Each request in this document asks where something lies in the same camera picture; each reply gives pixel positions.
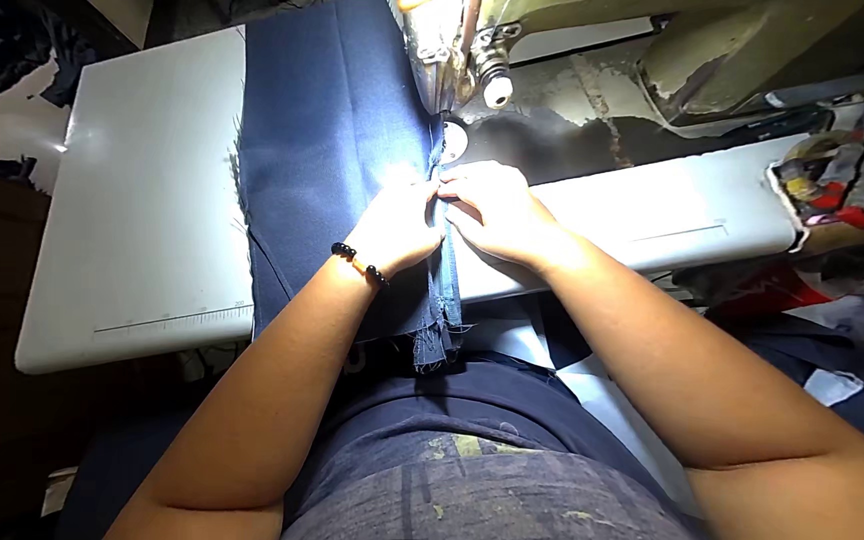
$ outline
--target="gray t-shirt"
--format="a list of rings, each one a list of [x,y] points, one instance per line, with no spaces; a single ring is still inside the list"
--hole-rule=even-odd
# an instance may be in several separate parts
[[[628,475],[510,423],[416,415],[345,445],[309,486],[283,540],[697,537]]]

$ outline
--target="left hand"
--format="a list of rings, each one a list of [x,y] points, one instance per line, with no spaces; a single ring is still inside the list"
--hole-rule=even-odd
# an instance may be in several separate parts
[[[389,185],[372,199],[345,244],[355,259],[374,265],[386,279],[417,264],[442,243],[444,232],[426,225],[426,208],[438,181]]]

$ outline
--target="white table top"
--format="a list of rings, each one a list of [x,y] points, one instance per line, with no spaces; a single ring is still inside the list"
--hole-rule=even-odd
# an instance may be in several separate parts
[[[82,73],[15,354],[46,373],[247,338],[253,300],[231,173],[244,28]],[[554,215],[639,271],[773,254],[795,229],[763,171],[800,137],[538,186]],[[634,192],[634,206],[622,203]],[[463,302],[538,290],[456,242]]]

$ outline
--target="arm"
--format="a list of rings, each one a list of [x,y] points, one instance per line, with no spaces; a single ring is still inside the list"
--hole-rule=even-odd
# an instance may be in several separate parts
[[[864,436],[715,325],[563,230],[519,171],[457,167],[439,196],[480,249],[546,279],[687,467],[722,538],[864,534]]]
[[[383,190],[345,243],[390,279],[442,240],[426,226],[434,194],[432,182]],[[106,538],[278,537],[282,496],[377,290],[330,257],[225,373]]]

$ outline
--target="beaded bracelet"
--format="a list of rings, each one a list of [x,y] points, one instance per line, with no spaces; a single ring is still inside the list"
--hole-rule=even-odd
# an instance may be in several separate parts
[[[362,266],[362,262],[355,258],[355,254],[358,251],[355,251],[353,248],[343,244],[342,242],[336,242],[332,244],[332,255],[338,255],[340,257],[345,258],[346,261],[352,263],[352,266],[355,267],[356,270],[362,272],[366,276],[369,276],[372,280],[374,280],[378,285],[382,286],[385,289],[389,289],[392,285],[389,282],[389,279],[386,279],[385,276],[382,275],[381,272],[378,271],[378,268],[369,264],[365,268]]]

